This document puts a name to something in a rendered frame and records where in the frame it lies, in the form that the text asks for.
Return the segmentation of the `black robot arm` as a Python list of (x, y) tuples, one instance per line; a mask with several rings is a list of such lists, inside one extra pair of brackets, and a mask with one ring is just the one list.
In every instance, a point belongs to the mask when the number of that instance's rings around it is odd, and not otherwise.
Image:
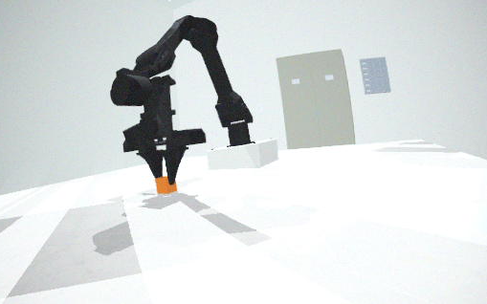
[[(253, 143), (248, 123), (253, 115), (231, 86), (230, 79), (217, 51), (218, 34), (214, 22), (207, 18), (186, 15), (176, 20), (173, 26), (152, 47), (137, 56), (133, 70), (121, 68), (116, 72), (110, 98), (117, 106), (150, 106), (171, 104), (170, 85), (176, 84), (170, 75), (156, 76), (170, 70), (176, 58), (175, 51), (185, 39), (203, 57), (212, 85), (218, 95), (215, 109), (223, 127), (228, 127), (231, 146)], [(155, 76), (155, 77), (153, 77)], [(152, 77), (150, 79), (150, 77)], [(128, 147), (141, 145), (156, 135), (164, 136), (161, 118), (153, 116), (140, 119), (140, 123), (123, 131)], [(240, 121), (245, 120), (245, 121)], [(231, 123), (240, 121), (236, 123)]]

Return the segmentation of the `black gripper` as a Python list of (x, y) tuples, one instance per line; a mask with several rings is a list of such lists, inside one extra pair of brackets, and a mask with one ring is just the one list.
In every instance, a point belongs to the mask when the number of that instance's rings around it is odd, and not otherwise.
[[(154, 111), (160, 116), (164, 127), (164, 136), (157, 137), (157, 133), (141, 145), (131, 145), (128, 147), (126, 140), (123, 142), (123, 153), (139, 150), (137, 156), (144, 158), (148, 167), (153, 173), (154, 179), (163, 177), (163, 158), (166, 163), (166, 174), (170, 185), (175, 183), (178, 173), (178, 167), (184, 157), (187, 145), (205, 143), (206, 133), (202, 128), (188, 130), (173, 130), (172, 116), (175, 115), (176, 109), (171, 109), (171, 104), (160, 104), (145, 106), (144, 113), (140, 114), (140, 119), (153, 116)], [(163, 138), (166, 138), (163, 141)], [(155, 141), (157, 140), (157, 141)], [(166, 150), (157, 150), (157, 145), (166, 145)]]

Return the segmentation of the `orange block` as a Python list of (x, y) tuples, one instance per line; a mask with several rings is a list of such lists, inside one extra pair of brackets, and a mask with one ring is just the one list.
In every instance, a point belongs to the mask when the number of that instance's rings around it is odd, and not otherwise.
[(158, 193), (172, 193), (177, 190), (176, 180), (173, 185), (170, 185), (167, 176), (156, 178), (155, 185)]

